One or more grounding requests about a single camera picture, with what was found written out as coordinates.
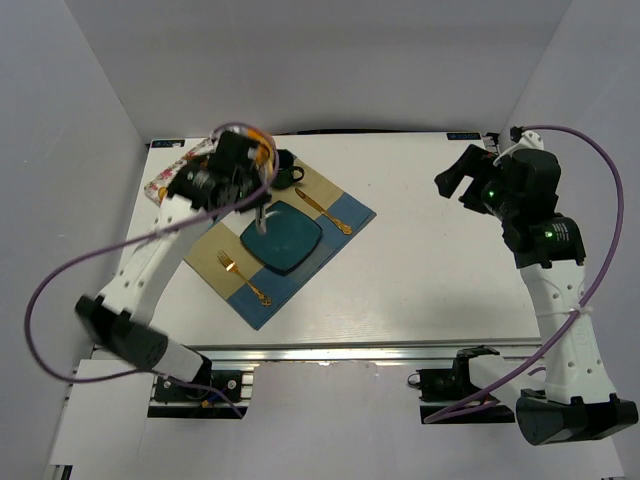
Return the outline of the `metal tongs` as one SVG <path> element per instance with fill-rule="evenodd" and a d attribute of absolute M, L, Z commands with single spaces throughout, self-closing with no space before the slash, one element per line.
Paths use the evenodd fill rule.
<path fill-rule="evenodd" d="M 263 203 L 255 209 L 255 226 L 259 234 L 263 235 L 267 231 L 267 208 L 268 204 Z"/>

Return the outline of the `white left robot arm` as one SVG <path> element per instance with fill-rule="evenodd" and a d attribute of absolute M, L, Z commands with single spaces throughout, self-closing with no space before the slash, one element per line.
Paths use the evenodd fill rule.
<path fill-rule="evenodd" d="M 256 212 L 265 203 L 278 167 L 274 140 L 246 125 L 217 129 L 172 167 L 154 190 L 159 209 L 145 240 L 96 297 L 82 296 L 76 313 L 93 341 L 144 372 L 210 385 L 209 359 L 151 327 L 156 305 L 193 244 L 228 213 Z"/>

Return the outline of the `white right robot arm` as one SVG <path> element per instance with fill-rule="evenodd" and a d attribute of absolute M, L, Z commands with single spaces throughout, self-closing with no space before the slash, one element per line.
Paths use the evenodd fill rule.
<path fill-rule="evenodd" d="M 600 440 L 639 421 L 638 407 L 619 397 L 606 371 L 587 306 L 586 250 L 577 223 L 557 212 L 557 157 L 535 127 L 515 127 L 501 154 L 471 145 L 438 174 L 439 194 L 460 197 L 476 213 L 497 218 L 502 237 L 533 305 L 542 345 L 510 368 L 493 348 L 459 351 L 449 383 L 464 397 L 427 417 L 435 423 L 488 408 L 507 407 L 531 445 Z"/>

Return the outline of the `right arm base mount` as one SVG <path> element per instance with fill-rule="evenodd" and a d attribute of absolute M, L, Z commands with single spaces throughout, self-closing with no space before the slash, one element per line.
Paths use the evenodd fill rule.
<path fill-rule="evenodd" d="M 457 352 L 449 368 L 416 370 L 407 377 L 407 385 L 420 392 L 420 416 L 425 420 L 439 409 L 479 391 L 470 382 L 469 360 L 483 355 L 498 355 L 491 347 L 478 346 Z M 438 421 L 438 424 L 513 424 L 514 414 L 505 406 L 492 406 L 480 412 Z"/>

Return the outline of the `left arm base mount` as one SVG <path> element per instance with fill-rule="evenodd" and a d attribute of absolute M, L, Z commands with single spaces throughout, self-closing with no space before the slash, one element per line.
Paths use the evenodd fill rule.
<path fill-rule="evenodd" d="M 240 420 L 248 410 L 256 365 L 214 362 L 198 388 L 157 377 L 147 417 L 151 419 Z"/>

